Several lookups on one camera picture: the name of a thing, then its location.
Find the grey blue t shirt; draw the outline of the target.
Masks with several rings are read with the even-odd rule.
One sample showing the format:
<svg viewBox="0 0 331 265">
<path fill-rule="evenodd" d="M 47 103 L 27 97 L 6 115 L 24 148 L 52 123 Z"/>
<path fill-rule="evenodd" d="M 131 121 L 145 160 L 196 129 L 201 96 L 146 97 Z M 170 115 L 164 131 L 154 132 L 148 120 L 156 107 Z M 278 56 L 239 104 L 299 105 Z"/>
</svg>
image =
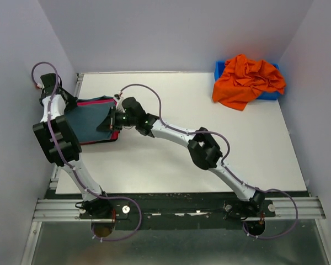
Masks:
<svg viewBox="0 0 331 265">
<path fill-rule="evenodd" d="M 74 109 L 65 111 L 66 119 L 81 145 L 113 142 L 118 139 L 118 132 L 97 130 L 114 105 L 113 97 L 102 96 L 78 99 Z"/>
</svg>

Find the orange t shirt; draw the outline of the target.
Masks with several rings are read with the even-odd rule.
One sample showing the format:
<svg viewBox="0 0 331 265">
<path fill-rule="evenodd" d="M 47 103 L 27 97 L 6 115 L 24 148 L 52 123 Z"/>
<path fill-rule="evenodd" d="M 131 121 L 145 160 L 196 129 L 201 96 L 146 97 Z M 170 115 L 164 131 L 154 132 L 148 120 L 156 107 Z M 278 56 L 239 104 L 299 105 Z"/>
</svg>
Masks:
<svg viewBox="0 0 331 265">
<path fill-rule="evenodd" d="M 264 93 L 283 95 L 285 88 L 285 79 L 273 64 L 240 54 L 224 62 L 223 71 L 213 86 L 212 101 L 243 111 Z"/>
</svg>

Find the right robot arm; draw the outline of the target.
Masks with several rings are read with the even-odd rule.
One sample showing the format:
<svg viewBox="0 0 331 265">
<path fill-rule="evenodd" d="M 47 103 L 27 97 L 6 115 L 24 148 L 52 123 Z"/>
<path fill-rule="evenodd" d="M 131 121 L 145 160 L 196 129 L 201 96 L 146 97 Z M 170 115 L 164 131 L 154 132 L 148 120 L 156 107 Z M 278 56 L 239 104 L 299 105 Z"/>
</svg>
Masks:
<svg viewBox="0 0 331 265">
<path fill-rule="evenodd" d="M 129 97 L 122 101 L 122 108 L 110 108 L 106 118 L 97 126 L 98 131 L 120 131 L 124 126 L 133 126 L 143 136 L 168 140 L 186 147 L 194 165 L 210 171 L 229 186 L 240 201 L 245 216 L 256 216 L 263 209 L 265 195 L 239 180 L 228 169 L 219 144 L 213 133 L 201 127 L 198 130 L 183 129 L 161 120 L 161 117 L 146 113 L 141 104 Z"/>
</svg>

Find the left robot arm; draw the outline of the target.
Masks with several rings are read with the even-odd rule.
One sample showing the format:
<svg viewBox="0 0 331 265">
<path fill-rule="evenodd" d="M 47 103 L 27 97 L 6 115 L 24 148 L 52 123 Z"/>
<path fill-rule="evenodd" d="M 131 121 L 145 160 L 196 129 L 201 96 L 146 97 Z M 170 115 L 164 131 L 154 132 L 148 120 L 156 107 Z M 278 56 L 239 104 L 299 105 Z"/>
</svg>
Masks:
<svg viewBox="0 0 331 265">
<path fill-rule="evenodd" d="M 50 163 L 65 171 L 78 187 L 82 202 L 75 207 L 93 219 L 103 219 L 115 213 L 101 186 L 91 177 L 81 158 L 80 143 L 65 112 L 77 107 L 77 98 L 62 88 L 55 73 L 41 76 L 40 103 L 44 107 L 41 121 L 33 132 Z"/>
</svg>

